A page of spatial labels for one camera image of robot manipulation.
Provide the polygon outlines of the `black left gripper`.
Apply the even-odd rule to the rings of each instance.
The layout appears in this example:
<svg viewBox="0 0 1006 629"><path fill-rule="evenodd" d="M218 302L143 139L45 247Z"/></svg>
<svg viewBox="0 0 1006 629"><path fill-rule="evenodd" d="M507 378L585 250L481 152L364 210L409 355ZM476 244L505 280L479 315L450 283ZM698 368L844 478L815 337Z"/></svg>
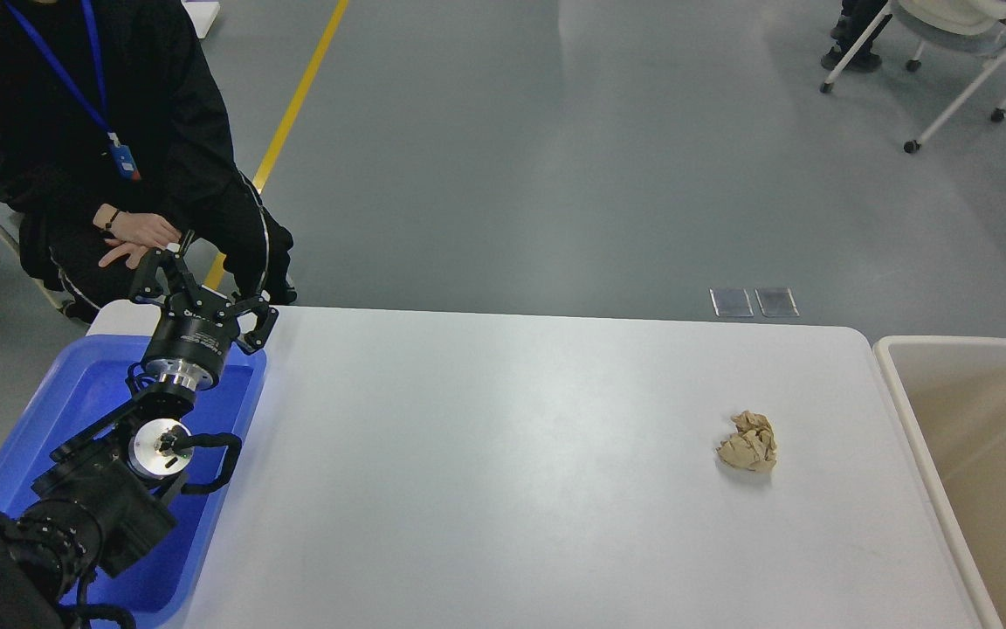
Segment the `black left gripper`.
<svg viewBox="0 0 1006 629"><path fill-rule="evenodd" d="M152 248L144 255L129 299L162 307L142 358L144 373L192 391L218 385L231 345L246 355L265 349L279 318L279 308L263 292L224 297L204 291L184 255L170 248Z"/></svg>

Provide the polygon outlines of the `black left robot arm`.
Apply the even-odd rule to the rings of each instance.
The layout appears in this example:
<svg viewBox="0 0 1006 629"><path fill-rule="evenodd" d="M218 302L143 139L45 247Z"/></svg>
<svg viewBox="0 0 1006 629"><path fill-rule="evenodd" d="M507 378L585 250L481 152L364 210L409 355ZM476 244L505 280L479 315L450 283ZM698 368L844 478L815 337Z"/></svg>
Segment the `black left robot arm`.
<svg viewBox="0 0 1006 629"><path fill-rule="evenodd" d="M238 465L239 435L195 432L183 420L200 391L218 386L232 347L264 349L279 311L264 295L199 284L175 247L148 252L129 295L160 317L127 367L127 401L52 450L23 513L0 511L0 628L133 628L131 610L89 602L89 585L163 545L179 525L172 502L223 489Z"/></svg>

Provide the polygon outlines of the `person's hand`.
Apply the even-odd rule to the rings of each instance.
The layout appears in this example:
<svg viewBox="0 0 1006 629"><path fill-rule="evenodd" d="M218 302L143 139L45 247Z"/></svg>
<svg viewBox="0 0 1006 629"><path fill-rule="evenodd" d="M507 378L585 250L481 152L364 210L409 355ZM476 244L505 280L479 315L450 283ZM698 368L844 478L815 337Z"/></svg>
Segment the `person's hand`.
<svg viewBox="0 0 1006 629"><path fill-rule="evenodd" d="M152 212L116 211L103 228L111 234L107 240L111 250L101 256L100 267L123 259L127 268L136 268L153 248L167 248L183 238L167 219Z"/></svg>

